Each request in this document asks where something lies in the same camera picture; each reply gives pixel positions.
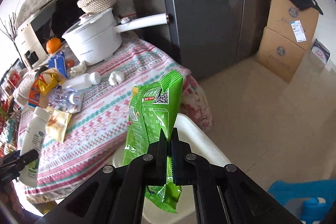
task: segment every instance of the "blue box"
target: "blue box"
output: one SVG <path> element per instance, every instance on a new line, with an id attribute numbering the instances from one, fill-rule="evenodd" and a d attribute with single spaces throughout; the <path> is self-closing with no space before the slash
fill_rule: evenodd
<path id="1" fill-rule="evenodd" d="M 49 68 L 57 69 L 62 75 L 68 78 L 64 51 L 59 51 L 55 56 L 49 59 Z"/>

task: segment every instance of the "blue plastic stool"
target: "blue plastic stool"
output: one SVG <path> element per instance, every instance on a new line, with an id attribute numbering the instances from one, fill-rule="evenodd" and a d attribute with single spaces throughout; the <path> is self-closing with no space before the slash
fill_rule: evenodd
<path id="1" fill-rule="evenodd" d="M 300 220 L 306 224 L 321 221 L 336 200 L 336 180 L 318 180 L 305 183 L 286 183 L 278 180 L 268 190 L 282 206 L 292 198 L 310 198 L 303 202 Z M 319 203 L 317 198 L 325 199 Z"/>

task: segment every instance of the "pot handle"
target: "pot handle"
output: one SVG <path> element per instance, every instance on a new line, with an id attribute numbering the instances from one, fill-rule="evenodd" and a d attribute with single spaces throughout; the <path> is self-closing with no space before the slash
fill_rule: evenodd
<path id="1" fill-rule="evenodd" d="M 167 23 L 168 23 L 167 14 L 158 14 L 158 15 L 134 19 L 128 23 L 119 24 L 118 26 L 115 26 L 115 31 L 120 33 L 120 32 L 126 32 L 130 30 L 143 28 L 143 27 L 162 25 L 162 24 L 167 24 Z"/>

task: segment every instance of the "plastic bag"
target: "plastic bag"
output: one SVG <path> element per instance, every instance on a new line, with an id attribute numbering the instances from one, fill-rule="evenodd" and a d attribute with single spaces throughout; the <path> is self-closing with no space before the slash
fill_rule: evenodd
<path id="1" fill-rule="evenodd" d="M 147 153 L 150 143 L 159 140 L 162 129 L 170 141 L 182 94 L 183 77 L 176 70 L 159 82 L 135 86 L 129 106 L 129 126 L 123 164 Z M 171 158 L 167 157 L 167 182 L 164 186 L 148 186 L 146 198 L 167 212 L 176 213 L 181 186 L 172 179 Z"/>
<path id="2" fill-rule="evenodd" d="M 49 106 L 62 112 L 75 114 L 82 109 L 83 97 L 83 92 L 74 89 L 53 89 L 48 97 Z"/>
<path id="3" fill-rule="evenodd" d="M 50 114 L 50 118 L 45 127 L 45 133 L 63 143 L 72 114 L 56 110 L 50 106 L 47 107 L 46 111 Z"/>

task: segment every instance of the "black cloth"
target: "black cloth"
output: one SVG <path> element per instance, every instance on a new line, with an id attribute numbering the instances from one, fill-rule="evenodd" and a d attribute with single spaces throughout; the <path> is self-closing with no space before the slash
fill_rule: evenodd
<path id="1" fill-rule="evenodd" d="M 321 8 L 318 6 L 316 0 L 290 0 L 300 11 L 306 10 L 308 8 L 314 8 L 323 15 Z"/>

